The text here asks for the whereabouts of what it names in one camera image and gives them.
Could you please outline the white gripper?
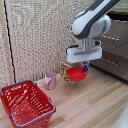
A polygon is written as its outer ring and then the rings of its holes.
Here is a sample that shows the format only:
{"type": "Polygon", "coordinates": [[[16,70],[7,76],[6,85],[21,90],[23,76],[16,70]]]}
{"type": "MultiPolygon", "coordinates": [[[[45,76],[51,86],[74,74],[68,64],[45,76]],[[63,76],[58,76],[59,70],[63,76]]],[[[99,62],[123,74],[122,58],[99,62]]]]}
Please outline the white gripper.
{"type": "MultiPolygon", "coordinates": [[[[78,63],[83,61],[90,61],[95,59],[100,59],[102,57],[102,48],[100,46],[91,47],[89,50],[83,51],[79,47],[68,48],[67,49],[67,61],[69,63],[78,63]]],[[[88,71],[88,65],[84,64],[83,72],[88,71]]]]}

